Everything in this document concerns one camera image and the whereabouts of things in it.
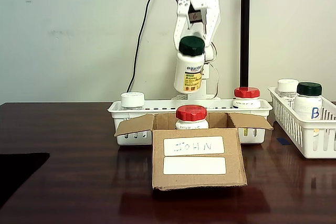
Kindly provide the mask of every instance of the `green bottle cap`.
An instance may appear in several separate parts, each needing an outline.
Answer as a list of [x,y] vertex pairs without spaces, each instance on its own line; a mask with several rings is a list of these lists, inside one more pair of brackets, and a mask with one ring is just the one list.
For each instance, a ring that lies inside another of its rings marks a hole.
[[298,94],[307,95],[309,97],[317,97],[322,95],[322,86],[315,82],[300,82],[297,92]]
[[197,56],[204,53],[204,40],[196,36],[186,36],[180,40],[179,51],[184,55]]

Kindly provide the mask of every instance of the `yellow label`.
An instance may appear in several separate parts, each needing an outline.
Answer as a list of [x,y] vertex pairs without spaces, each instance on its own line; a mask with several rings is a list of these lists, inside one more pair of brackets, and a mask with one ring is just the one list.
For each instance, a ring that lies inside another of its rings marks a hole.
[[193,92],[201,87],[202,72],[184,74],[184,91]]
[[313,133],[313,136],[318,136],[320,130],[319,130],[319,129],[314,129],[313,132],[314,132],[314,133]]

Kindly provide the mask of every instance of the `white label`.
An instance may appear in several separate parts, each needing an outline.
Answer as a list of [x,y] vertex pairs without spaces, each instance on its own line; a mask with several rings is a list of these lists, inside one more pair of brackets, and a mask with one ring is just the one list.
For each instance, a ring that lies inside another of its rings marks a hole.
[[224,153],[222,136],[166,138],[163,140],[165,156]]
[[238,101],[238,100],[236,100],[236,103],[237,103],[237,105],[246,105],[246,106],[249,106],[249,105],[253,105],[254,101],[253,100],[251,100],[251,101],[249,101],[249,100],[246,100],[246,101]]
[[322,106],[295,103],[295,111],[303,120],[320,120]]
[[163,174],[226,174],[224,157],[165,157]]
[[203,128],[201,128],[202,127],[201,124],[198,124],[198,125],[190,125],[192,123],[188,123],[188,124],[187,124],[187,126],[184,126],[184,125],[180,124],[179,127],[176,128],[176,129],[177,130],[197,130],[197,129],[203,129]]
[[282,97],[284,99],[288,106],[290,106],[292,109],[294,108],[294,102],[295,102],[295,97]]

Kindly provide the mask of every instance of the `white plastic basket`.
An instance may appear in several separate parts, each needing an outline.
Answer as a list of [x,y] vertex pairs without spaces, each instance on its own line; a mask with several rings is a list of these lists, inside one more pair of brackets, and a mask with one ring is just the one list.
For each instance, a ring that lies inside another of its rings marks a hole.
[[[277,122],[305,158],[336,158],[336,106],[322,97],[321,120],[307,121],[269,88]],[[313,136],[313,130],[319,134]]]
[[[225,100],[195,100],[192,104],[202,105],[208,112],[237,112],[268,117],[272,106],[266,100],[261,101],[260,109],[235,109],[232,107],[233,99]],[[114,120],[115,129],[119,123],[131,118],[136,118],[145,114],[175,113],[179,106],[190,104],[189,100],[153,100],[145,101],[142,110],[123,110],[120,101],[112,103],[108,108]],[[265,140],[265,130],[263,129],[238,129],[241,143],[260,144]],[[117,136],[119,145],[151,145],[152,133],[150,131]]]

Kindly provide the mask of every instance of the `white bottle cap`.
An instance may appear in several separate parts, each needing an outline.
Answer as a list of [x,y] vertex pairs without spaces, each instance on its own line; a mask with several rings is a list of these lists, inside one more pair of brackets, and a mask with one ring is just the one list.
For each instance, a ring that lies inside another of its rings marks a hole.
[[278,80],[278,91],[280,92],[296,92],[299,81],[294,79]]
[[136,108],[145,105],[145,95],[141,92],[128,92],[121,94],[121,106]]

